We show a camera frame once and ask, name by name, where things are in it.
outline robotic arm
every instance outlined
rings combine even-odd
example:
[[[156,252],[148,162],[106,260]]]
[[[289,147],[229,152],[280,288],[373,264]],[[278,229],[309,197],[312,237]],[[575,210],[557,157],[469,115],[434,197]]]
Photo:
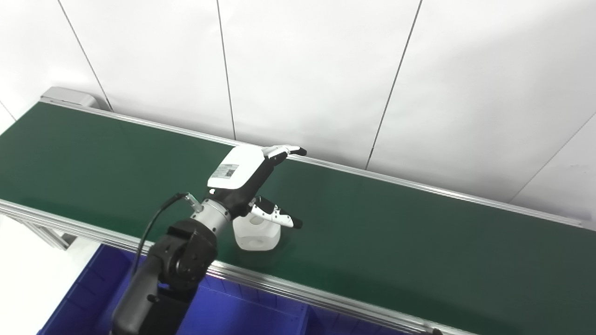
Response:
[[[256,196],[274,166],[290,154],[304,156],[306,150],[293,145],[235,147],[209,178],[202,203],[188,193],[175,196],[185,198],[194,213],[170,226],[149,249],[114,311],[113,335],[175,334],[217,257],[217,235],[235,218],[250,212],[280,225],[302,227],[300,220]]]

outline blue crate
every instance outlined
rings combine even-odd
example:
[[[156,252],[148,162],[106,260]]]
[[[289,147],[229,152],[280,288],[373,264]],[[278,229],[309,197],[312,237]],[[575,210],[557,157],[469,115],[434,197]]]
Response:
[[[106,335],[133,254],[102,245],[38,335]],[[206,276],[177,335],[399,335],[388,328]]]

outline white object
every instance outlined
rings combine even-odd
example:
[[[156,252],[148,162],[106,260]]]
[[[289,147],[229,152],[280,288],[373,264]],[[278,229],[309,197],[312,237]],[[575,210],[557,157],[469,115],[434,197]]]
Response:
[[[281,227],[249,213],[234,219],[234,237],[243,250],[267,251],[273,249],[280,241]]]
[[[261,147],[240,145],[230,150],[207,181],[207,187],[236,190],[242,187],[265,160]]]
[[[277,162],[274,162],[275,165],[291,154],[304,156],[306,150],[296,145],[275,145],[273,147],[239,145],[232,148],[215,169],[207,181],[207,187],[237,190],[253,176],[265,158],[277,159]]]
[[[258,196],[257,198],[259,199],[259,201],[262,201],[261,196]],[[272,204],[272,205],[274,208],[271,213],[264,211],[261,207],[258,206],[258,204],[254,204],[251,207],[250,213],[255,215],[257,218],[261,218],[265,221],[271,221],[278,225],[282,225],[282,226],[289,227],[289,228],[294,228],[294,221],[292,220],[292,217],[285,213],[282,214],[281,208],[277,207],[276,204]]]

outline metal leg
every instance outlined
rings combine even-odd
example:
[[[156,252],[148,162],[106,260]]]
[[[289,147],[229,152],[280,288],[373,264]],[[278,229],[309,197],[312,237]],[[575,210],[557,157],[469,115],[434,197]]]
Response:
[[[42,240],[44,240],[46,243],[48,243],[52,247],[55,247],[55,248],[58,248],[61,250],[66,250],[70,246],[70,243],[72,243],[72,239],[69,239],[70,240],[70,243],[69,243],[69,242],[65,241],[62,238],[62,236],[58,235],[55,231],[53,231],[50,228],[38,226],[38,225],[32,224],[31,222],[28,222],[28,221],[25,221],[22,219],[14,219],[14,220],[23,224],[25,227],[29,228],[29,230],[34,232],[37,236],[39,236]]]

